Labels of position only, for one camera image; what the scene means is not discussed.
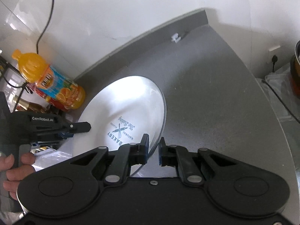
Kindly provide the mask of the person's left hand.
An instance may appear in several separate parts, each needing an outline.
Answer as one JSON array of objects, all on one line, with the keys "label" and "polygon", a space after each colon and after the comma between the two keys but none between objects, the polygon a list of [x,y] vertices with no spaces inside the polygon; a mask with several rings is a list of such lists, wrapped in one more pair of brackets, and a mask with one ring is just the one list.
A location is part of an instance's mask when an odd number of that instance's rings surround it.
[{"label": "person's left hand", "polygon": [[4,190],[8,191],[10,197],[17,200],[17,188],[20,181],[25,177],[35,172],[33,164],[36,161],[36,157],[31,153],[25,153],[21,156],[22,165],[18,168],[12,168],[15,158],[12,154],[9,156],[1,156],[1,172],[6,173],[6,179],[2,186]]}]

